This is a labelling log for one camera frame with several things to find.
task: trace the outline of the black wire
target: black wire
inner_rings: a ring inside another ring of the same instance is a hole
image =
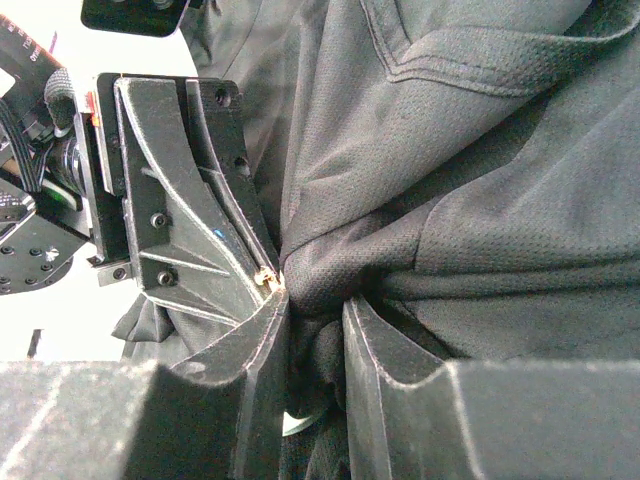
[[[0,127],[4,130],[5,135],[9,139],[9,145],[20,168],[20,177],[22,185],[27,192],[34,192],[39,189],[36,172],[31,163],[31,155],[29,154],[29,145],[20,130],[18,121],[13,116],[9,105],[0,99]]]
[[[45,149],[36,151],[33,157],[33,165],[35,167],[35,175],[37,179],[37,189],[36,191],[40,191],[42,189],[42,181],[44,179],[44,171],[47,166],[47,161],[49,159],[49,154],[53,149],[53,143],[51,142],[49,146]]]

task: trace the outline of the white background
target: white background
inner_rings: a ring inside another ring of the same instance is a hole
[[[78,97],[100,72],[195,75],[178,32],[163,39],[88,30],[80,22],[81,0],[0,0],[0,12],[49,49],[70,71]],[[138,295],[133,281],[100,288],[85,245],[57,284],[0,297],[0,360],[23,360],[34,329],[43,329],[37,359],[119,360],[123,343],[111,331]]]

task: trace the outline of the screw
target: screw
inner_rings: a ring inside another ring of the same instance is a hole
[[[167,272],[166,270],[163,270],[158,274],[158,284],[162,285],[163,287],[168,287],[172,285],[173,281],[174,281],[174,278],[171,272]]]
[[[216,91],[216,103],[224,108],[231,105],[231,96],[224,88],[219,88]]]
[[[154,213],[151,216],[151,225],[153,225],[153,228],[162,228],[167,223],[169,223],[169,219],[164,213]]]
[[[127,276],[127,272],[125,271],[124,268],[117,268],[113,272],[114,280],[124,280],[126,276]]]

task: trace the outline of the screw hole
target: screw hole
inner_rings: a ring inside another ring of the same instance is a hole
[[[124,280],[126,276],[127,276],[127,272],[125,271],[124,268],[118,268],[113,272],[114,280]]]
[[[238,157],[235,159],[233,164],[242,175],[244,175],[245,177],[251,176],[251,169],[249,168],[249,162],[247,162],[246,158]]]
[[[173,2],[174,0],[153,0],[153,3],[158,10],[166,10],[168,8],[171,8],[173,6]]]
[[[164,213],[154,213],[151,216],[151,225],[154,228],[162,228],[169,223],[169,218]]]
[[[163,271],[158,274],[158,285],[170,287],[175,282],[175,277],[171,272]]]
[[[231,105],[231,95],[224,88],[219,88],[216,92],[216,103],[221,107],[228,107]]]

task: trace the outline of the black fabric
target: black fabric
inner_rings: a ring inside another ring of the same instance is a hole
[[[282,439],[280,480],[348,480],[349,446],[344,410],[332,407],[302,432]]]
[[[140,318],[152,321],[140,322]],[[146,301],[140,295],[129,311],[120,319],[113,335],[128,342],[156,342],[167,339],[175,331],[166,309]]]
[[[639,11],[219,0],[190,13],[200,75],[244,96],[291,295],[292,414],[344,407],[341,311],[356,292],[445,358],[640,356]],[[218,334],[173,315],[156,353],[186,347],[192,326]]]

